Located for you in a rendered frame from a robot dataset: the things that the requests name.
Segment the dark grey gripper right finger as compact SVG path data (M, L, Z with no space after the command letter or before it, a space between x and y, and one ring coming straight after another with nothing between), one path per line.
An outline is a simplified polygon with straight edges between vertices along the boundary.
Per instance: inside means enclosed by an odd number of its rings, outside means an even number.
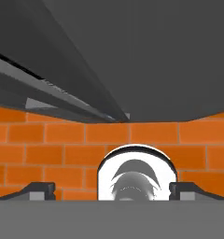
M193 182L172 182L169 189L170 201L224 201L223 196L205 191Z

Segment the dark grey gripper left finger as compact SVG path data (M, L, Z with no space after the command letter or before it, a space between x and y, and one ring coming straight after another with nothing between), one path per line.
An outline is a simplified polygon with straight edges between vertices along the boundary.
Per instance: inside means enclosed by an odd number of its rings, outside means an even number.
M31 182L22 190L0 197L0 201L52 201L56 199L54 182Z

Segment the dark grey fridge side panel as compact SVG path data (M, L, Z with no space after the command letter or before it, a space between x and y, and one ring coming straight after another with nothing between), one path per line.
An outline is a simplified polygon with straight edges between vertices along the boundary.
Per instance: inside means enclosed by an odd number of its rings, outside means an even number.
M42 0L0 0L0 52L47 80L91 70Z

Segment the white round base with black rim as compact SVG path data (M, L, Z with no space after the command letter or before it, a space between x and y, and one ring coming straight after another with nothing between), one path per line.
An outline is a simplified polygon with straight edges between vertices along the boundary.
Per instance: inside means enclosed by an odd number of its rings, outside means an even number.
M128 144L105 155L97 170L98 201L168 201L177 171L159 149Z

